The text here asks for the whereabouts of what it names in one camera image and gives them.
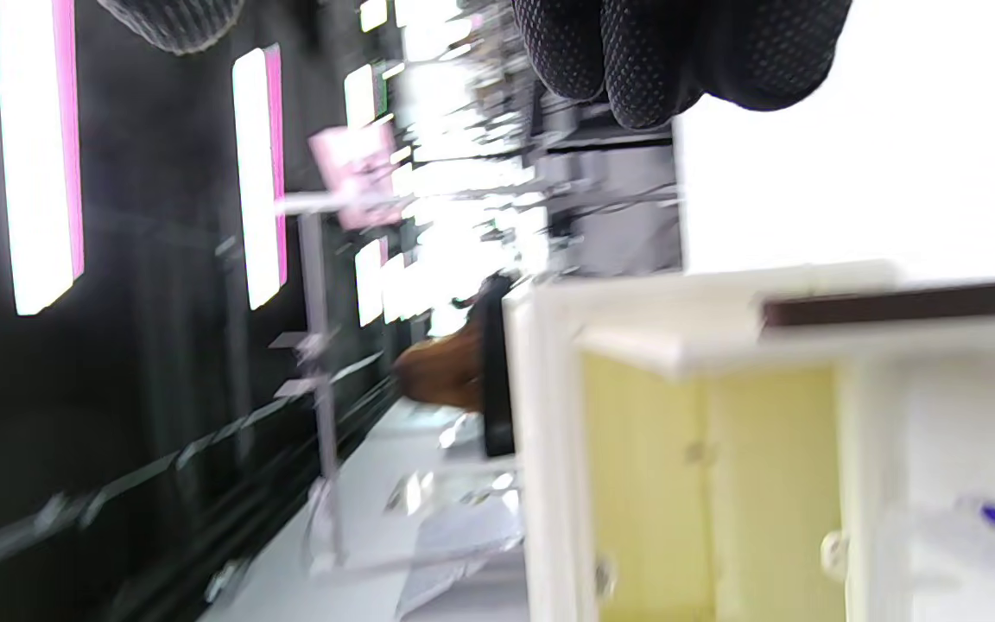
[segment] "metal pole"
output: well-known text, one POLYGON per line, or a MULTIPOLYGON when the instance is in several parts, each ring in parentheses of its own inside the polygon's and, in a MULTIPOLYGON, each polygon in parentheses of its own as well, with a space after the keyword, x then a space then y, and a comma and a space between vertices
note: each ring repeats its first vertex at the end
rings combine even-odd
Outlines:
POLYGON ((326 365, 328 341, 327 283, 321 216, 308 213, 299 223, 301 270, 304 275, 305 310, 309 336, 301 343, 301 361, 307 378, 314 381, 314 405, 317 417, 317 447, 320 454, 320 475, 325 478, 325 505, 331 517, 331 538, 334 566, 344 563, 344 529, 340 520, 339 461, 336 455, 336 396, 326 365))

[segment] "black chair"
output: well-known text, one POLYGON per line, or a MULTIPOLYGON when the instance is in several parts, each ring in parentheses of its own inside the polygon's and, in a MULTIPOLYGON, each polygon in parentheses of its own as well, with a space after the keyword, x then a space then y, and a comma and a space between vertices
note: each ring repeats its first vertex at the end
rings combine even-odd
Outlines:
POLYGON ((515 452, 513 405, 509 389, 509 357, 505 350, 505 313, 502 299, 509 287, 496 288, 478 300, 482 322, 482 428, 486 456, 515 452))

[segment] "glove finger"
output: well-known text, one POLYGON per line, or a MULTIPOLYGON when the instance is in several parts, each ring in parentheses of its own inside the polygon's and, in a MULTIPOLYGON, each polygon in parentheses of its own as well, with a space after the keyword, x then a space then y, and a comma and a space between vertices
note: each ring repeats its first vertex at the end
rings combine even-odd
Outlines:
POLYGON ((699 10, 698 0, 603 0, 605 89, 624 127, 662 125, 700 98, 690 79, 699 10))
POLYGON ((852 0, 719 0, 702 20, 698 74, 747 110, 801 102, 824 83, 852 0))
POLYGON ((536 74, 561 98, 596 98, 605 81, 600 0, 513 0, 536 74))

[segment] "black cable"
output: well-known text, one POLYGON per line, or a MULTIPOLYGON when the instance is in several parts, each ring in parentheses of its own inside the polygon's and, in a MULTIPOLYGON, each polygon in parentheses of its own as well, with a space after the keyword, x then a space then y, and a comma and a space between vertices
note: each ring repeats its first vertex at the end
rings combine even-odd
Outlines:
MULTIPOLYGON (((661 190, 661 189, 664 189, 664 188, 669 188, 670 186, 674 186, 674 185, 676 185, 676 182, 675 181, 671 181, 671 182, 667 182, 667 184, 660 184, 658 186, 653 186, 652 188, 648 188, 646 190, 643 190, 643 192, 637 194, 637 197, 644 196, 645 194, 651 194, 651 193, 654 193, 654 192, 658 192, 658 190, 661 190)), ((643 204, 644 202, 647 202, 647 201, 639 200, 638 198, 636 200, 626 200, 626 201, 609 202, 609 204, 604 204, 603 206, 599 206, 599 207, 597 207, 595 209, 588 210, 588 212, 575 213, 574 216, 575 216, 575 219, 578 219, 578 218, 585 218, 586 216, 609 215, 609 213, 623 212, 625 209, 628 209, 628 208, 631 208, 631 207, 636 207, 636 205, 643 204)))

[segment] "pink sign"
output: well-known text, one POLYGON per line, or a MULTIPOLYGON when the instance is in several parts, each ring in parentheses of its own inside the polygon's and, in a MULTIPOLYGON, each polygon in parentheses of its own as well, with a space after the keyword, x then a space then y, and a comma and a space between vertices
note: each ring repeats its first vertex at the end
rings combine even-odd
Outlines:
POLYGON ((343 198, 363 196, 384 198, 380 205, 357 202, 337 213, 346 229, 364 229, 377 225, 394 225, 402 221, 403 201, 395 200, 390 174, 394 153, 394 134, 390 124, 364 127, 329 127, 309 138, 309 148, 320 169, 329 193, 343 198))

